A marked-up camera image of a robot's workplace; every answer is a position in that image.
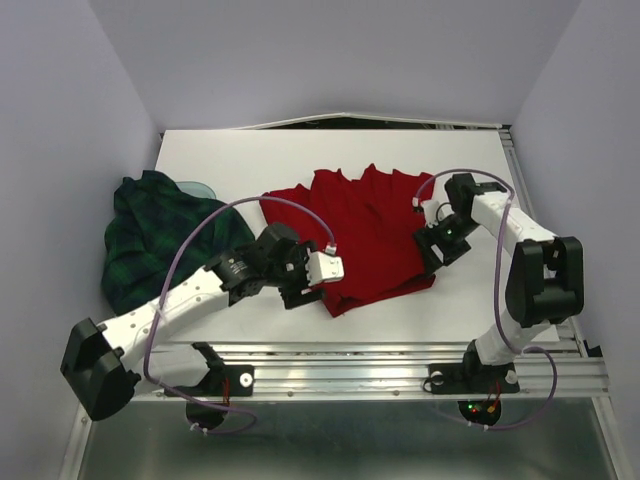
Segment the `red pleated skirt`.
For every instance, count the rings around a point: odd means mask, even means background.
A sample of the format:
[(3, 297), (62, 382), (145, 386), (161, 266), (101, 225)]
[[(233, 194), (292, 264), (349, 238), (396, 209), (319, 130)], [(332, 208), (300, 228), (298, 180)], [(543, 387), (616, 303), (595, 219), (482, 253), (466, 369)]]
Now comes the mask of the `red pleated skirt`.
[(424, 217), (412, 198), (429, 173), (384, 173), (369, 165), (358, 179), (340, 170), (317, 170), (309, 187), (271, 191), (316, 213), (331, 228), (345, 275), (325, 286), (324, 305), (337, 317), (374, 302), (430, 288), (414, 232)]

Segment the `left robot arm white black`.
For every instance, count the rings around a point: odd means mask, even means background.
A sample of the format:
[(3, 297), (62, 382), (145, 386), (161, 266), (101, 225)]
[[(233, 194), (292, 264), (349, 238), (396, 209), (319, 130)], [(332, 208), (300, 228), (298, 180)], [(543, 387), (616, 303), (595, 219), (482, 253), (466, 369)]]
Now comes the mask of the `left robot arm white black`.
[(78, 322), (70, 331), (61, 373), (89, 417), (107, 419), (161, 383), (149, 372), (154, 343), (265, 287), (279, 291), (286, 309), (312, 303), (321, 298), (321, 285), (343, 275), (333, 247), (320, 251), (288, 226), (274, 223), (256, 241), (221, 253), (158, 298), (101, 323)]

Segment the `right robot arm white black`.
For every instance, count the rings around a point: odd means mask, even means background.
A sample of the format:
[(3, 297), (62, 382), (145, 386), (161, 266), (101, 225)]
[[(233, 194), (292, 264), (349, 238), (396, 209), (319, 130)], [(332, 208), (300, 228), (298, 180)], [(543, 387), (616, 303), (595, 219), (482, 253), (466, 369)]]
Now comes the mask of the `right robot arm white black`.
[(494, 323), (470, 342), (461, 361), (428, 365), (423, 389), (435, 395), (518, 392), (515, 359), (532, 351), (533, 339), (544, 330), (584, 308), (582, 243), (539, 225), (515, 206), (512, 186), (491, 173), (478, 181), (478, 173), (443, 171), (447, 216), (441, 216), (439, 202), (420, 192), (412, 198), (413, 209), (425, 218), (413, 238), (428, 276), (469, 252), (468, 237), (476, 229), (497, 241)]

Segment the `teal plastic piece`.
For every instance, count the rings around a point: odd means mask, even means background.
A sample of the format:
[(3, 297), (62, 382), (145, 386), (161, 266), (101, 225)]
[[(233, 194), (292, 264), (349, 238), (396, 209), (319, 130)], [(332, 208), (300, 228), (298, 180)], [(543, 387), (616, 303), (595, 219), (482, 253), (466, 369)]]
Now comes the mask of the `teal plastic piece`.
[(201, 182), (183, 181), (176, 183), (179, 190), (185, 194), (196, 198), (216, 199), (216, 194), (212, 188)]

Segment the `green plaid skirt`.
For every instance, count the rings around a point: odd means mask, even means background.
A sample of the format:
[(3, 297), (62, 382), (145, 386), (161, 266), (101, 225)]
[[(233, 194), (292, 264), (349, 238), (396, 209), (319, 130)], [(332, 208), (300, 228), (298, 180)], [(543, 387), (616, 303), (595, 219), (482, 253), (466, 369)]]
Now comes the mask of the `green plaid skirt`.
[[(192, 196), (165, 174), (145, 171), (137, 180), (123, 179), (113, 206), (115, 216), (104, 233), (101, 288), (113, 312), (123, 315), (160, 295), (178, 249), (224, 203)], [(254, 240), (240, 213), (225, 210), (189, 243), (170, 286), (185, 281), (220, 253)]]

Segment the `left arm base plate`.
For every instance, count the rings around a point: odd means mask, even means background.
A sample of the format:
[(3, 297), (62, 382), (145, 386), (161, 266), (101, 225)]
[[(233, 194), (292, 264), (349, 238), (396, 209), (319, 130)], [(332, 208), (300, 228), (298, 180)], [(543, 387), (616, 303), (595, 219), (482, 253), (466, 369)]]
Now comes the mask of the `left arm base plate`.
[(191, 397), (251, 397), (255, 368), (249, 364), (222, 365), (209, 368), (203, 379), (192, 386), (176, 390)]

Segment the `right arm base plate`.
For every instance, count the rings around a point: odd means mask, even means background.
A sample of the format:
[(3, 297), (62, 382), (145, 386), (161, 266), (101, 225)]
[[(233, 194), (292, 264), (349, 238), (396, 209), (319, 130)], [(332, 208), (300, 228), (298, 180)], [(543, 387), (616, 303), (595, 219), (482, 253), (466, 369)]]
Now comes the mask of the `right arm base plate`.
[(423, 387), (434, 395), (482, 395), (488, 393), (515, 394), (520, 391), (513, 363), (501, 366), (481, 365), (472, 372), (462, 363), (432, 363)]

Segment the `aluminium frame rail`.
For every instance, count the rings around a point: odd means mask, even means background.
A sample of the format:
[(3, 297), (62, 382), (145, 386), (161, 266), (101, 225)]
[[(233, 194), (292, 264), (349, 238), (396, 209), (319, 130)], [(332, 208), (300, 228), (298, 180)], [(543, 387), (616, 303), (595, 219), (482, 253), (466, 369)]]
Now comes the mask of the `aluminium frame rail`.
[(261, 295), (190, 325), (158, 348), (183, 372), (202, 340), (229, 364), (255, 368), (236, 405), (243, 431), (192, 431), (184, 403), (134, 398), (100, 422), (79, 413), (65, 479), (627, 479), (615, 444), (609, 379), (573, 322), (540, 337), (544, 354), (516, 364), (521, 390), (502, 398), (505, 432), (464, 424), (455, 398), (422, 384), (434, 362), (456, 362), (493, 321), (495, 243), (483, 230), (430, 290), (332, 318), (320, 304), (287, 311)]

